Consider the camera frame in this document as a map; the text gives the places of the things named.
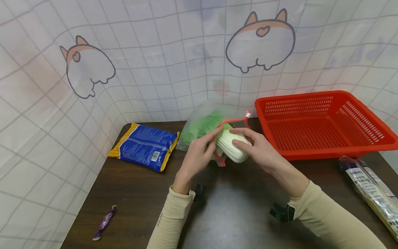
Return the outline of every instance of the forearm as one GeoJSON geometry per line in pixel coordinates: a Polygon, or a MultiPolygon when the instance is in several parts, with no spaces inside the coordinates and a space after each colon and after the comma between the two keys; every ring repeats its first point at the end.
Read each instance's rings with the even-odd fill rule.
{"type": "Polygon", "coordinates": [[[367,226],[333,201],[318,185],[310,182],[300,199],[289,206],[316,236],[339,249],[383,249],[385,246],[367,226]]]}
{"type": "Polygon", "coordinates": [[[189,190],[189,182],[190,178],[185,178],[182,174],[176,175],[147,249],[177,248],[182,227],[195,197],[195,192],[189,190]]]}
{"type": "Polygon", "coordinates": [[[279,160],[271,174],[293,198],[300,198],[310,184],[310,180],[284,158],[279,160]]]}

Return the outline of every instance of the finger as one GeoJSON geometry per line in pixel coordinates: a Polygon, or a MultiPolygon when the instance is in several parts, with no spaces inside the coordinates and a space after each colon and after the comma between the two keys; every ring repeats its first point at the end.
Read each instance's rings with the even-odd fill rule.
{"type": "Polygon", "coordinates": [[[215,130],[212,130],[211,132],[207,133],[206,135],[201,137],[201,139],[203,139],[204,141],[206,141],[206,143],[208,143],[209,141],[213,140],[213,138],[215,138],[217,136],[217,134],[220,133],[220,131],[222,131],[222,126],[220,126],[220,127],[216,128],[215,130]]]}
{"type": "Polygon", "coordinates": [[[246,144],[245,142],[237,140],[237,139],[233,139],[232,144],[235,145],[238,149],[245,151],[249,155],[251,154],[251,152],[253,150],[253,146],[246,144]]]}
{"type": "Polygon", "coordinates": [[[256,139],[263,136],[260,133],[257,133],[249,128],[234,128],[230,129],[229,132],[234,134],[241,133],[245,136],[250,137],[253,141],[256,141],[256,139]]]}
{"type": "Polygon", "coordinates": [[[205,157],[210,159],[215,150],[216,150],[216,140],[214,139],[209,143],[207,150],[205,151],[205,157]]]}

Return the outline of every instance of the beige sleeve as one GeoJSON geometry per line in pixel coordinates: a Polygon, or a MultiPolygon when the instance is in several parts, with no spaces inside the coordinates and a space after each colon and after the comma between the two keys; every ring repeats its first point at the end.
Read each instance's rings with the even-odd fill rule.
{"type": "Polygon", "coordinates": [[[176,249],[182,227],[187,219],[195,192],[175,193],[171,187],[158,222],[149,239],[147,249],[176,249]]]}
{"type": "Polygon", "coordinates": [[[291,198],[289,206],[295,208],[295,219],[298,218],[316,236],[336,248],[386,248],[367,226],[313,182],[300,199],[291,198]]]}

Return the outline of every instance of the corgi butt drawing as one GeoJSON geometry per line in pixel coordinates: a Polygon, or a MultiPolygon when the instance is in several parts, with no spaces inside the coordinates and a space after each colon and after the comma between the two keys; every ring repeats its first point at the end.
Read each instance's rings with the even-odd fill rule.
{"type": "Polygon", "coordinates": [[[296,35],[287,23],[287,11],[281,9],[275,19],[258,20],[251,12],[245,24],[228,42],[225,55],[242,73],[255,66],[270,70],[292,53],[296,35]]]}
{"type": "Polygon", "coordinates": [[[108,56],[98,48],[88,44],[80,35],[76,45],[66,50],[60,46],[66,60],[66,75],[74,93],[83,99],[95,97],[94,86],[98,82],[107,84],[116,70],[108,56]]]}

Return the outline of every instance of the dark wooden table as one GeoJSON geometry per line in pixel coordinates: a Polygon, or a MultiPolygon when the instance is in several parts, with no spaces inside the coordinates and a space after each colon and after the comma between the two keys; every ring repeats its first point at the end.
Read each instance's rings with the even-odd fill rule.
{"type": "MultiPolygon", "coordinates": [[[[145,125],[177,132],[184,123],[145,125]]],[[[257,119],[250,119],[249,123],[261,132],[257,119]]],[[[61,248],[146,248],[184,155],[185,152],[175,150],[162,173],[108,158],[61,248]],[[114,219],[103,237],[92,241],[112,205],[117,205],[114,219]]],[[[379,153],[362,159],[398,194],[398,175],[379,153]]],[[[344,179],[336,159],[292,164],[368,226],[387,248],[398,249],[388,230],[344,179]]],[[[197,183],[206,186],[205,198],[193,204],[179,248],[328,248],[299,221],[283,223],[269,215],[273,202],[285,205],[288,196],[251,159],[241,164],[228,160],[225,168],[211,162],[194,178],[192,188],[197,183]]]]}

